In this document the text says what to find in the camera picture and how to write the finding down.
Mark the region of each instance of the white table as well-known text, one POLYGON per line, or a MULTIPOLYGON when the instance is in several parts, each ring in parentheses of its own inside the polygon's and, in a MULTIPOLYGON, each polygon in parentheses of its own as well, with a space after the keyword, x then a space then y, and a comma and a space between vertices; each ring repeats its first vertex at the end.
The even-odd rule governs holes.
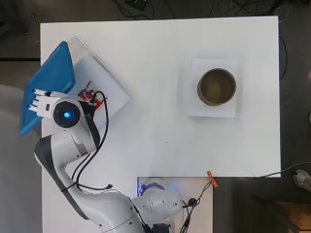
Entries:
MULTIPOLYGON (((277 17, 47 23, 41 25, 42 60, 73 36, 98 54, 132 98, 111 120, 82 183, 113 183, 134 197, 139 176, 204 177, 211 170, 251 177, 280 169, 277 17), (193 57, 241 61, 236 118, 188 117, 193 57)), ((43 122, 44 135, 54 130, 43 122)), ((45 233, 98 232, 73 212, 46 173, 43 222, 45 233)), ((211 231, 211 224, 201 228, 211 231)))

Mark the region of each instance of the blue plastic tray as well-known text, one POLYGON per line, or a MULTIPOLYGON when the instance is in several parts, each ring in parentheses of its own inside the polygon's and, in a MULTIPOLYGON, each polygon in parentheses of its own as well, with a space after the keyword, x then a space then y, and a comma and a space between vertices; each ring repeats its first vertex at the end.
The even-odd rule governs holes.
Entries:
POLYGON ((26 135, 41 120, 27 106, 34 99, 33 89, 68 93, 75 85, 75 75, 67 42, 61 42, 53 51, 40 70, 31 78, 25 87, 19 134, 26 135))

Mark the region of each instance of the cup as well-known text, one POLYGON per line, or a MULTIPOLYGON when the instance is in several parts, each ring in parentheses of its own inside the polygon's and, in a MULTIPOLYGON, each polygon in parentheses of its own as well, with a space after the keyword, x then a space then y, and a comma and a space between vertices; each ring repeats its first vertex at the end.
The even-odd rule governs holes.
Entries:
POLYGON ((235 94, 235 78, 225 69, 216 68, 206 72, 197 85, 200 100, 210 106, 220 106, 235 94))

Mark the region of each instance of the orange tool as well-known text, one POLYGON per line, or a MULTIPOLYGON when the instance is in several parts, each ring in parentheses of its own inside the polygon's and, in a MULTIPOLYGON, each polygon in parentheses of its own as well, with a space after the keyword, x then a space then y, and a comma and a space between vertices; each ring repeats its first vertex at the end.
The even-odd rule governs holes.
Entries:
POLYGON ((211 171, 207 171, 207 175, 210 177, 211 182, 212 182, 212 184, 213 184, 213 187, 214 187, 214 188, 217 188, 218 185, 217 185, 217 182, 216 182, 215 178, 214 178, 213 175, 212 175, 212 172, 211 172, 211 171))

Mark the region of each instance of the gray floor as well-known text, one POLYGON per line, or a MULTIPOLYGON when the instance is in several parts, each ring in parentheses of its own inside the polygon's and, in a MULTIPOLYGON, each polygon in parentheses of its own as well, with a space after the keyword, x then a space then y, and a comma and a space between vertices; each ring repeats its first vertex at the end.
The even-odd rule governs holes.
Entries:
MULTIPOLYGON (((29 26, 28 35, 10 33, 0 37, 0 57, 39 57, 40 22, 129 20, 121 15, 112 0, 16 0, 20 17, 29 26)), ((172 18, 163 0, 151 0, 155 5, 155 19, 172 18)), ((216 0, 210 15, 212 0, 168 0, 177 18, 229 17, 229 0, 216 0)), ((264 12, 271 1, 259 4, 264 12)), ((311 128, 308 115, 311 111, 311 5, 285 4, 290 13, 280 23, 280 35, 286 41, 289 65, 280 81, 282 168, 296 162, 311 160, 311 128)), ((255 11, 256 5, 248 7, 255 11)), ((141 14, 126 7, 133 14, 141 14)), ((145 14, 151 15, 147 8, 145 14)), ((247 16, 241 11, 239 16, 247 16)), ((284 48, 280 47, 280 72, 284 70, 284 48)), ((39 62, 0 62, 0 84, 24 87, 39 68, 39 62)), ((219 188, 214 196, 214 232, 288 232, 280 222, 274 221, 264 206, 257 201, 291 201, 311 203, 311 193, 294 185, 291 172, 282 179, 218 179, 219 188)))

